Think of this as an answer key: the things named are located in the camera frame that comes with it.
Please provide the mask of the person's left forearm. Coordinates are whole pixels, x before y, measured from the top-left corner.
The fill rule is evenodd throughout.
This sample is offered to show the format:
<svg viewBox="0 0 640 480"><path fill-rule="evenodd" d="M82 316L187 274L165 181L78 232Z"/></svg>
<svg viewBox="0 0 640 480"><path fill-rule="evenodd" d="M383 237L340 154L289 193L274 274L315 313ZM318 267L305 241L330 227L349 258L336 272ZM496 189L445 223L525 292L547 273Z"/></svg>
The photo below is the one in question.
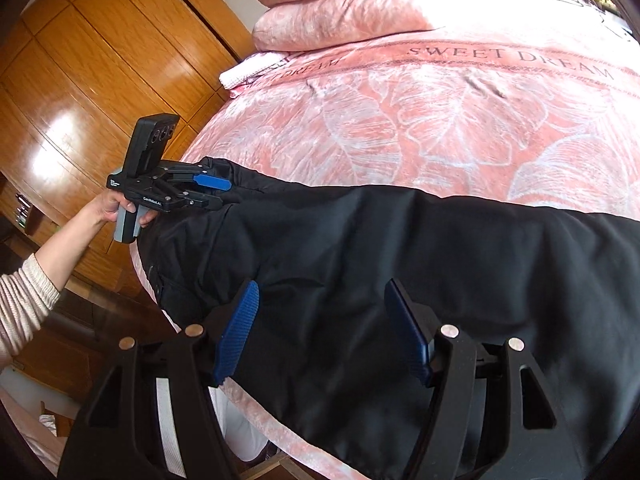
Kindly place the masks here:
<svg viewBox="0 0 640 480"><path fill-rule="evenodd" d="M1 365L32 340L58 302L82 254L115 218L89 204L49 238L22 266L1 277Z"/></svg>

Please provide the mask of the person's left hand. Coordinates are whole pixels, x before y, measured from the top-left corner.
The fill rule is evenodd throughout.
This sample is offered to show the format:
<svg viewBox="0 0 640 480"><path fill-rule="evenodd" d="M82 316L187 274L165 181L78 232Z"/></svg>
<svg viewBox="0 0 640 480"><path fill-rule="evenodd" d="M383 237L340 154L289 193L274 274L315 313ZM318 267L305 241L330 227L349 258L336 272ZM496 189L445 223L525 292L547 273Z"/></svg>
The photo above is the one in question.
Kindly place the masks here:
<svg viewBox="0 0 640 480"><path fill-rule="evenodd" d="M86 226L102 228L107 222L115 222L121 209L133 214L134 218L137 218L137 214L142 211L141 206L127 200L122 193L105 190L83 206L79 215Z"/></svg>

